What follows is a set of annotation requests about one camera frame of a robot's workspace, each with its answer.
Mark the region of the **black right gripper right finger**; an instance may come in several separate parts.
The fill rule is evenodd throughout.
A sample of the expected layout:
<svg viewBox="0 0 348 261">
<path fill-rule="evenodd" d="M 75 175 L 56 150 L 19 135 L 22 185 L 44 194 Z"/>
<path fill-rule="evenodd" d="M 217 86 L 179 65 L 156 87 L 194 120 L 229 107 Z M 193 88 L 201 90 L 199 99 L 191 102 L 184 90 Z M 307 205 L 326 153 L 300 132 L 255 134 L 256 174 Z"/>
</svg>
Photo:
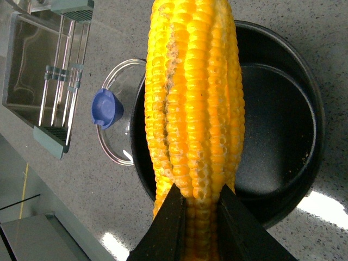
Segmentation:
<svg viewBox="0 0 348 261">
<path fill-rule="evenodd" d="M 221 260 L 296 260 L 224 185 L 217 205 Z"/>
</svg>

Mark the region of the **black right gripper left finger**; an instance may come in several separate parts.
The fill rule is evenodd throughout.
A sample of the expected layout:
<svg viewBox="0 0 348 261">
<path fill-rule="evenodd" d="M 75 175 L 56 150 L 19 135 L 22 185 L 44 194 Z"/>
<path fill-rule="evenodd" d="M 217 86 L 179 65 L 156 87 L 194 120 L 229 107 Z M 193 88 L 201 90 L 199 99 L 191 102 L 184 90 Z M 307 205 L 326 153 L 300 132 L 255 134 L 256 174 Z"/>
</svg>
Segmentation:
<svg viewBox="0 0 348 261">
<path fill-rule="evenodd" d="M 181 260 L 184 253 L 186 199 L 176 185 L 128 260 Z"/>
</svg>

